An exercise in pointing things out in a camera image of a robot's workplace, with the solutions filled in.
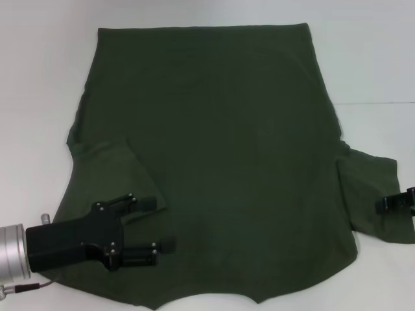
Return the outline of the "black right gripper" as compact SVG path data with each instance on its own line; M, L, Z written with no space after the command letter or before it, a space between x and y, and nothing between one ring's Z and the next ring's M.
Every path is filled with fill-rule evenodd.
M387 214L391 212L409 209L411 215L415 216L415 188L407 189L406 193L395 194L381 198L375 203L375 211L377 214Z

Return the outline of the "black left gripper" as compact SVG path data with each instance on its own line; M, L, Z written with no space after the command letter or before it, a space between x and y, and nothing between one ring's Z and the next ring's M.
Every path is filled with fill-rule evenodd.
M159 255L176 251L175 239L124 246L122 216L157 209L155 196L136 198L132 193L97 202L90 212L74 220L26 229L30 270L43 272L88 260L101 262L107 270L156 266Z

